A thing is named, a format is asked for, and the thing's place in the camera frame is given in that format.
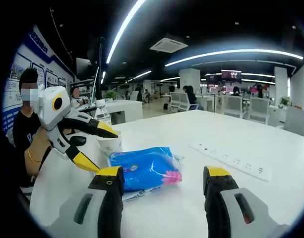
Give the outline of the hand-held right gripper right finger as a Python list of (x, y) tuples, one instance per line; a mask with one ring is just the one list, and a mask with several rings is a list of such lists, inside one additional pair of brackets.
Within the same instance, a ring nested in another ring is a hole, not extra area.
[(268, 206), (247, 188), (238, 187), (223, 168), (203, 169), (204, 210), (210, 238), (281, 238), (289, 225), (276, 223)]

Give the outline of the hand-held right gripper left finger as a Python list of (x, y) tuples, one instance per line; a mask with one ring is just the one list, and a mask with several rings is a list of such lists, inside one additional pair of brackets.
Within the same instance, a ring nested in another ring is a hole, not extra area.
[(121, 166), (99, 170), (89, 186), (72, 195), (46, 227), (52, 238), (119, 238), (124, 176)]

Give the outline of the person's left hand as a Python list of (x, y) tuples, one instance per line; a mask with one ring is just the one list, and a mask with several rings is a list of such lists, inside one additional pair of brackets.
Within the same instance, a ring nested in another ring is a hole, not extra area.
[(35, 162), (41, 162), (47, 157), (52, 146), (47, 136), (47, 130), (39, 127), (29, 147), (29, 157)]

